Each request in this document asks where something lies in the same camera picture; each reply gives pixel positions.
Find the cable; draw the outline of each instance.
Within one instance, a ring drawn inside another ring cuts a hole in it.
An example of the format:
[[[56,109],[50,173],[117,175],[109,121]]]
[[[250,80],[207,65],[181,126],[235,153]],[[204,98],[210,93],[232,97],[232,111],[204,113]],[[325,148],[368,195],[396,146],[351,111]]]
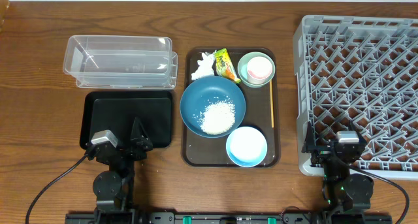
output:
[[[283,210],[283,212],[280,214],[281,222],[282,222],[283,224],[286,224],[286,222],[285,222],[285,220],[284,220],[284,218],[283,218],[283,215],[284,215],[284,213],[285,213],[288,209],[290,209],[290,208],[296,208],[297,210],[300,210],[300,208],[298,208],[298,207],[296,207],[296,206],[288,206],[288,207],[286,207],[286,208]],[[302,215],[303,215],[303,217],[305,217],[306,221],[309,221],[309,223],[311,223],[311,220],[310,220],[308,217],[306,217],[306,215],[305,215],[305,214],[302,214]]]
[[[375,175],[375,174],[372,174],[372,173],[369,173],[369,172],[366,172],[366,171],[363,171],[362,169],[359,169],[359,168],[356,168],[356,167],[354,167],[354,166],[351,166],[351,165],[348,165],[348,164],[346,164],[346,163],[344,163],[340,158],[338,158],[336,155],[335,155],[335,158],[337,158],[337,162],[339,162],[339,164],[341,164],[341,165],[343,165],[343,166],[345,166],[345,167],[347,167],[347,168],[349,168],[349,169],[352,169],[352,170],[354,170],[354,171],[356,171],[356,172],[360,172],[360,173],[362,173],[362,174],[365,174],[365,175],[367,175],[367,176],[371,176],[372,178],[376,178],[376,179],[379,179],[379,180],[381,180],[381,181],[384,181],[384,182],[386,182],[386,183],[388,183],[388,184],[391,184],[391,185],[393,185],[394,187],[396,187],[396,188],[398,188],[403,194],[404,194],[404,196],[405,196],[405,208],[404,208],[404,211],[402,212],[402,215],[400,216],[400,218],[398,219],[398,221],[396,221],[396,224],[400,224],[403,220],[404,220],[404,218],[405,218],[405,216],[406,216],[406,213],[408,212],[408,209],[410,208],[410,197],[408,196],[408,193],[405,191],[405,189],[404,188],[402,188],[400,185],[398,185],[398,184],[396,184],[396,183],[394,183],[394,182],[392,182],[392,181],[390,181],[390,180],[388,180],[388,179],[386,179],[386,178],[382,178],[381,176],[378,176],[378,175]]]
[[[63,178],[65,175],[67,175],[68,173],[70,173],[71,171],[74,170],[74,168],[76,168],[81,162],[83,162],[83,160],[87,157],[88,155],[84,155],[79,161],[77,161],[77,163],[75,163],[75,165],[73,165],[71,168],[69,168],[67,171],[65,171],[63,174],[59,175],[56,179],[52,180],[52,182],[50,182],[48,185],[46,185],[46,187],[44,187],[44,189],[42,189],[42,191],[39,192],[39,194],[35,197],[35,199],[32,201],[31,206],[29,207],[29,209],[27,210],[26,213],[26,224],[29,224],[29,216],[31,215],[32,209],[34,207],[34,205],[37,203],[37,201],[39,200],[40,196],[49,188],[51,187],[51,185],[53,185],[54,183],[56,183],[58,180],[60,180],[61,178]]]

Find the bowl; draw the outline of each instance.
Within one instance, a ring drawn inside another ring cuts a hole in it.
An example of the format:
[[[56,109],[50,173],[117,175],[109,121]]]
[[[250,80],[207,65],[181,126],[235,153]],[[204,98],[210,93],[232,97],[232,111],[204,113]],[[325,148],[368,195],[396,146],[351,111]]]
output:
[[[241,167],[254,167],[263,161],[267,154],[267,141],[264,135],[253,127],[239,127],[227,139],[229,159]]]
[[[273,70],[270,73],[270,76],[262,84],[251,84],[248,81],[247,64],[254,57],[265,57],[271,62],[272,66],[273,66]],[[241,57],[240,61],[238,62],[238,76],[240,77],[241,81],[245,85],[247,85],[248,87],[251,87],[251,88],[259,88],[259,87],[262,87],[265,84],[269,83],[271,81],[271,79],[273,79],[275,73],[276,73],[276,66],[275,66],[273,60],[267,54],[264,54],[262,52],[250,52],[250,53],[244,55],[243,57]]]
[[[226,132],[218,135],[205,133],[199,123],[199,116],[205,108],[218,101],[232,102],[235,105],[235,123]],[[190,131],[206,138],[226,136],[241,124],[246,113],[246,100],[241,89],[232,81],[220,77],[209,76],[191,83],[183,92],[180,100],[180,115]]]

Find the brown tray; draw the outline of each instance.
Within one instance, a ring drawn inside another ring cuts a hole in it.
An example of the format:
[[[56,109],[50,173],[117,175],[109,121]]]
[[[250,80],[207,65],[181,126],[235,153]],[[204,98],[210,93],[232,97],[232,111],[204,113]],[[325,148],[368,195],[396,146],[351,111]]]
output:
[[[197,60],[202,59],[202,53],[212,53],[220,49],[222,48],[195,48],[188,53],[185,67],[185,88],[192,82],[191,73],[197,70]],[[262,52],[275,61],[274,54],[266,48],[227,48],[227,50],[237,73],[238,62],[242,56],[249,52]],[[246,115],[240,126],[257,128],[267,140],[267,155],[256,167],[271,167],[280,159],[276,86],[276,76],[269,84],[261,88],[250,88],[242,82],[238,84],[246,98]],[[196,135],[183,124],[182,157],[187,164],[196,167],[238,167],[227,155],[225,149],[227,138],[228,135],[220,138],[204,138]]]

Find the black tray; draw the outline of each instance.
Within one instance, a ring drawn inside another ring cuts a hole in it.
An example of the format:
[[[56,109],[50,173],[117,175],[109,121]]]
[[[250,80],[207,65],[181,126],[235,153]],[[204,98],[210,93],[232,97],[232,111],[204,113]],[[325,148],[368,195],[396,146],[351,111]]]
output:
[[[192,82],[191,73],[197,70],[197,60],[203,52],[212,53],[221,48],[196,48],[187,55],[185,67],[185,88]],[[237,71],[241,57],[249,52],[262,52],[275,61],[274,54],[266,48],[227,48],[228,54]],[[250,88],[244,83],[238,87],[246,98],[246,115],[240,126],[252,126],[260,130],[267,140],[267,155],[256,167],[271,167],[280,159],[280,136],[278,130],[278,98],[276,76],[270,84],[261,88]],[[183,124],[182,157],[184,161],[196,167],[237,167],[228,157],[225,143],[228,136],[204,138],[190,131]]]
[[[96,91],[87,94],[81,126],[80,146],[94,133],[111,130],[120,140],[129,141],[133,120],[142,125],[154,148],[171,143],[172,95],[169,91]]]

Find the green bowl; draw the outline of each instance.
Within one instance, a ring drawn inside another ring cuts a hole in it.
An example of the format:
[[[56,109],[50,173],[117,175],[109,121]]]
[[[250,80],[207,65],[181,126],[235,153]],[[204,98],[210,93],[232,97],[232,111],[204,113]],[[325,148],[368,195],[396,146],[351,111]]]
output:
[[[248,82],[247,64],[253,57],[265,57],[272,63],[273,71],[270,74],[270,76],[267,78],[267,81],[264,84],[251,84]],[[238,62],[238,76],[240,77],[241,81],[245,85],[251,88],[259,88],[259,87],[266,85],[267,83],[271,81],[271,79],[273,79],[275,73],[276,73],[276,66],[273,60],[267,54],[264,54],[262,52],[250,52],[244,55],[243,57],[241,57],[240,61]]]

